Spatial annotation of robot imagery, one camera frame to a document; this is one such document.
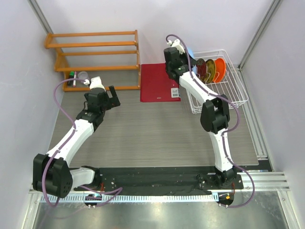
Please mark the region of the light blue plate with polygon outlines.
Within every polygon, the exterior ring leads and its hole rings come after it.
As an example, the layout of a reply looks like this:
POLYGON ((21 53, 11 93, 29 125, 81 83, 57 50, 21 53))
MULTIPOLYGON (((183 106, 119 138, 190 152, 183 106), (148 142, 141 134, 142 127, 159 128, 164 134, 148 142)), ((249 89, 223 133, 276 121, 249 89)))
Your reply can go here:
POLYGON ((190 61, 191 61, 191 66, 192 66, 192 72, 194 74, 197 74, 197 67, 196 67, 196 59, 194 58, 194 53, 193 51, 191 50, 190 47, 187 47, 187 50, 188 50, 188 53, 189 53, 189 56, 190 56, 190 61))

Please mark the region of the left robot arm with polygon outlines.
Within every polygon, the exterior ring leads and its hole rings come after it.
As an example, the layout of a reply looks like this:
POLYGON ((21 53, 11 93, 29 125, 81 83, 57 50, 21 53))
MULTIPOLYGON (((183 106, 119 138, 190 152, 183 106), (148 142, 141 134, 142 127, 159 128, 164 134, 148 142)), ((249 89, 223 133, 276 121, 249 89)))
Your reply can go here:
POLYGON ((104 88, 96 87, 85 93, 84 108, 76 116, 68 133, 46 154, 35 156, 32 179, 34 190, 64 198, 72 189, 83 185, 90 190, 97 190, 101 186, 99 169, 90 166, 70 169, 69 165, 82 144, 103 122, 106 111, 120 106, 114 86, 109 89, 106 92, 104 88))

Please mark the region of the dark red floral plate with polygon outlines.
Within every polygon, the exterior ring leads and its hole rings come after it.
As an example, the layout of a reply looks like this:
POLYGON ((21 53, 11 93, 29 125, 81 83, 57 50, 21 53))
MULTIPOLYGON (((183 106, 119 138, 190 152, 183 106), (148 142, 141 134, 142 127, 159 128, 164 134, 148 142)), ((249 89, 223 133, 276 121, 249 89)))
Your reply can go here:
POLYGON ((203 58, 199 58, 196 63, 198 78, 204 83, 206 81, 206 63, 203 58))

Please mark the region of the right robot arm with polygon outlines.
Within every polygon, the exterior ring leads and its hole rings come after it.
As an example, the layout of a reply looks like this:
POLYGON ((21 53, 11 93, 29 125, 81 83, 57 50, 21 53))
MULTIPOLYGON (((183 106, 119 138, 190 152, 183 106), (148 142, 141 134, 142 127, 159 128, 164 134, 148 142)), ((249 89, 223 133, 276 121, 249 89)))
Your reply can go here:
POLYGON ((209 134, 215 156, 215 182, 220 188, 230 187, 237 177, 228 144, 228 123, 230 121, 227 97, 215 94, 192 71, 196 61, 187 51, 176 47, 165 48, 165 71, 170 79, 189 91, 202 103, 200 123, 209 134))

